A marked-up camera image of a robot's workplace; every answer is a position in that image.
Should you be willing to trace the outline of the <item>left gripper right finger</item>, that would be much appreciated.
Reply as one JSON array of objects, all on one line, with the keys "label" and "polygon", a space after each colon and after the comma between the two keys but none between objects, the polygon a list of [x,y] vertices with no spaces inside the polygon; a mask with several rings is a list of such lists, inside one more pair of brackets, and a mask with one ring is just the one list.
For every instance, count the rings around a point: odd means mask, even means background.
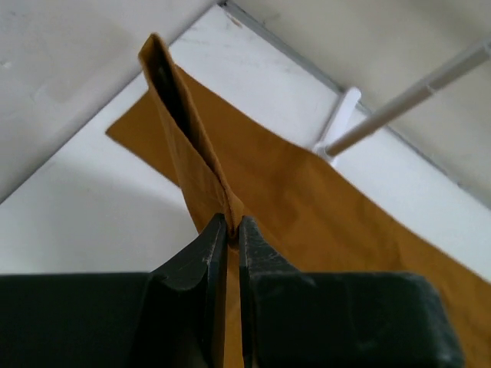
[{"label": "left gripper right finger", "polygon": [[303,272],[239,225],[247,367],[462,367],[439,294],[408,272]]}]

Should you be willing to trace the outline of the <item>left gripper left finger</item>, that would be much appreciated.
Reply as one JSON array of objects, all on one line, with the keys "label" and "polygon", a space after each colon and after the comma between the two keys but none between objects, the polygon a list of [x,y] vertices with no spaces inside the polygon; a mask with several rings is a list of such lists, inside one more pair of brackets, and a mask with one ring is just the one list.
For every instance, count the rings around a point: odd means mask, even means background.
[{"label": "left gripper left finger", "polygon": [[221,367],[226,221],[151,272],[1,278],[3,367]]}]

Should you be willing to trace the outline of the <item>brown trousers with striped trim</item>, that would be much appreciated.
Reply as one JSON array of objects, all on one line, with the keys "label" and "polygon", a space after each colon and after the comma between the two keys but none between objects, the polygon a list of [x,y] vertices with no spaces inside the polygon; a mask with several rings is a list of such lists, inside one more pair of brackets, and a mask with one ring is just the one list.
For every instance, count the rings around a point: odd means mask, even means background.
[{"label": "brown trousers with striped trim", "polygon": [[276,136],[178,67],[158,34],[139,53],[147,92],[107,131],[182,191],[198,230],[225,217],[232,254],[226,365],[245,366],[239,225],[303,272],[408,272],[439,294],[464,354],[490,365],[490,285],[407,230],[322,159]]}]

